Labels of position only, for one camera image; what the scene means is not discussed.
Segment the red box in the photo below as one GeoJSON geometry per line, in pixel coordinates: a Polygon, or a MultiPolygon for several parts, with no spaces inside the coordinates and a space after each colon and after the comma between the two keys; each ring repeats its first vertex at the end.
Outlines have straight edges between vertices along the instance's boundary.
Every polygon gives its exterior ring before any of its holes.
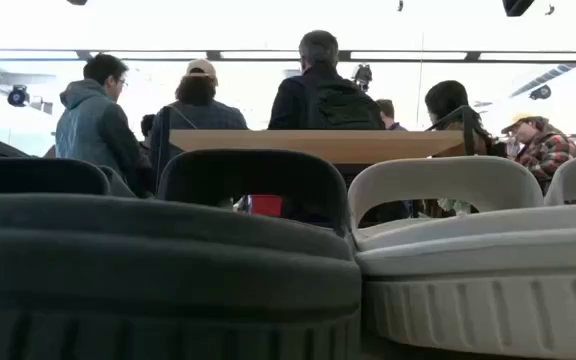
{"type": "Polygon", "coordinates": [[[282,198],[276,195],[251,195],[250,212],[255,215],[280,217],[282,198]]]}

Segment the person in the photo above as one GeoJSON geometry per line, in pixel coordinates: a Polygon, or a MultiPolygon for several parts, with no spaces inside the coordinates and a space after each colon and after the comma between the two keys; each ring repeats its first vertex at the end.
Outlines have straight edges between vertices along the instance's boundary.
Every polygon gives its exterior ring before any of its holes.
{"type": "Polygon", "coordinates": [[[128,67],[100,53],[89,59],[83,78],[60,93],[64,111],[55,132],[55,155],[114,170],[138,197],[152,195],[152,167],[140,150],[128,117],[118,104],[128,67]]]}
{"type": "Polygon", "coordinates": [[[376,103],[380,109],[380,116],[384,126],[391,131],[406,131],[399,122],[395,120],[395,109],[393,102],[389,99],[378,99],[376,103]]]}
{"type": "Polygon", "coordinates": [[[468,155],[505,157],[504,144],[484,127],[481,116],[469,105],[465,87],[456,80],[434,85],[425,95],[433,131],[458,131],[463,144],[436,154],[436,157],[468,155]]]}
{"type": "Polygon", "coordinates": [[[510,158],[535,177],[543,194],[559,167],[576,158],[575,143],[546,117],[518,113],[501,133],[520,145],[510,158]]]}
{"type": "Polygon", "coordinates": [[[152,127],[155,117],[155,114],[144,115],[140,123],[141,133],[144,137],[144,140],[140,142],[140,146],[146,150],[149,150],[151,147],[152,127]]]}
{"type": "Polygon", "coordinates": [[[244,115],[239,109],[215,99],[218,78],[215,67],[207,59],[188,63],[175,91],[175,101],[162,107],[155,115],[150,145],[153,169],[160,165],[162,121],[168,112],[170,129],[231,129],[248,130],[244,115]]]}
{"type": "Polygon", "coordinates": [[[284,79],[278,87],[270,130],[315,130],[307,128],[311,87],[320,81],[345,79],[337,71],[339,45],[330,32],[306,33],[299,44],[299,56],[301,73],[284,79]]]}

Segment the black backpack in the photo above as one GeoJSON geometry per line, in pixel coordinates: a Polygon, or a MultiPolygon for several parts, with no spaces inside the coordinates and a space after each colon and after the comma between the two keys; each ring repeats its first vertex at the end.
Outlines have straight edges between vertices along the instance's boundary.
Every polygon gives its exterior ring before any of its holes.
{"type": "Polygon", "coordinates": [[[376,102],[345,79],[311,87],[307,128],[315,130],[382,130],[376,102]]]}

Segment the wooden shelf with black frame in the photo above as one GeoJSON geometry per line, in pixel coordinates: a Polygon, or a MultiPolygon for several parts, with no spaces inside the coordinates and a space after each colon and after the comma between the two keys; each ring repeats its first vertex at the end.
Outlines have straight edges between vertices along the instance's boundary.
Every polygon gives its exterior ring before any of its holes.
{"type": "Polygon", "coordinates": [[[337,166],[359,168],[395,159],[426,158],[465,144],[457,131],[387,130],[203,130],[173,129],[171,109],[160,121],[156,156],[158,196],[164,196],[164,169],[170,148],[199,150],[288,150],[306,153],[337,166]]]}

